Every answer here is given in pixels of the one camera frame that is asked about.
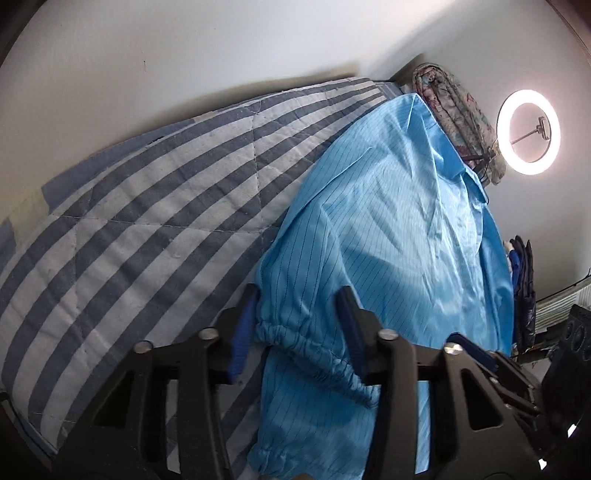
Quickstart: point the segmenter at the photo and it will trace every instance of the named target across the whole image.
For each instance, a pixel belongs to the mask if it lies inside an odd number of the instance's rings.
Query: wall
[[[591,267],[591,67],[546,2],[491,3],[486,16],[426,56],[451,70],[492,122],[520,89],[539,91],[558,114],[563,138],[552,167],[534,177],[508,167],[501,183],[487,189],[503,237],[519,234],[532,242],[541,298]]]
[[[0,68],[0,221],[147,130],[350,74],[387,79],[482,0],[48,0]]]

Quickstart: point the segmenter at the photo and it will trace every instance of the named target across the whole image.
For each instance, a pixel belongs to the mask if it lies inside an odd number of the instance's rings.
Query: blue pinstriped garment
[[[363,473],[379,389],[349,364],[333,304],[342,286],[414,343],[441,348],[452,332],[486,349],[511,342],[511,279],[485,194],[417,95],[383,104],[324,153],[257,282],[256,335],[273,348],[249,461],[282,479]],[[420,391],[418,470],[429,435]]]

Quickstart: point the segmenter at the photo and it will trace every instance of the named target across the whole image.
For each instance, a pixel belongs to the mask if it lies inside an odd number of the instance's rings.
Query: ring light
[[[545,154],[535,162],[526,162],[522,160],[513,150],[511,137],[509,136],[509,127],[511,126],[511,118],[515,111],[525,103],[533,103],[538,106],[546,115],[550,123],[551,140]],[[499,150],[507,163],[519,173],[524,175],[537,175],[547,170],[558,155],[560,148],[560,124],[558,116],[546,98],[533,90],[520,90],[513,93],[503,106],[499,113],[499,119],[496,124],[496,130],[499,141]]]

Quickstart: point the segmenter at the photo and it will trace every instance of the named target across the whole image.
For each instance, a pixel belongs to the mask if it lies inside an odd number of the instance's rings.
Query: bed
[[[401,92],[366,78],[265,95],[140,135],[52,179],[0,225],[0,385],[46,465],[140,340],[183,341],[238,300],[301,182]],[[265,349],[220,391],[235,477],[257,478]],[[178,471],[175,385],[168,466]]]

